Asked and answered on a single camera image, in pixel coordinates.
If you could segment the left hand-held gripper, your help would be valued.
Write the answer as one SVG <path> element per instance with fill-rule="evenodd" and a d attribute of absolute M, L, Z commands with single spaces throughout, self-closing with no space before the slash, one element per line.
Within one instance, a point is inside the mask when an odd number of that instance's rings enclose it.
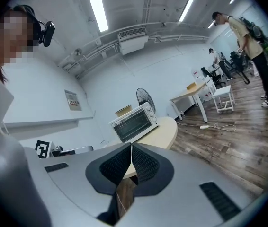
<path fill-rule="evenodd" d="M 66 155 L 76 155 L 93 151 L 92 146 L 84 146 L 80 148 L 64 150 L 62 146 L 55 146 L 52 141 L 41 141 L 36 142 L 35 151 L 39 158 L 50 158 L 50 157 L 62 157 Z"/>

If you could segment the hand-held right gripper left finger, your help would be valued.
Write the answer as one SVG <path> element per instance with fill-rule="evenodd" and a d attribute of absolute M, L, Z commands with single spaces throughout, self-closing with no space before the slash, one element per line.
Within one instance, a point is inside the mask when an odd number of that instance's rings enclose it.
<path fill-rule="evenodd" d="M 108 210 L 97 216 L 97 219 L 109 225 L 115 225 L 120 219 L 116 190 L 130 164 L 131 143 L 125 143 L 86 167 L 86 178 L 96 192 L 111 196 Z"/>

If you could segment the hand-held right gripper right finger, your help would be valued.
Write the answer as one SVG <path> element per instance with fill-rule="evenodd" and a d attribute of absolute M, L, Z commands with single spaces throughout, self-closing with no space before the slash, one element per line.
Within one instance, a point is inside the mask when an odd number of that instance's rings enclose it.
<path fill-rule="evenodd" d="M 132 144 L 132 163 L 138 179 L 134 197 L 159 194 L 169 185 L 174 176 L 172 163 L 162 155 L 147 149 L 147 145 Z"/>

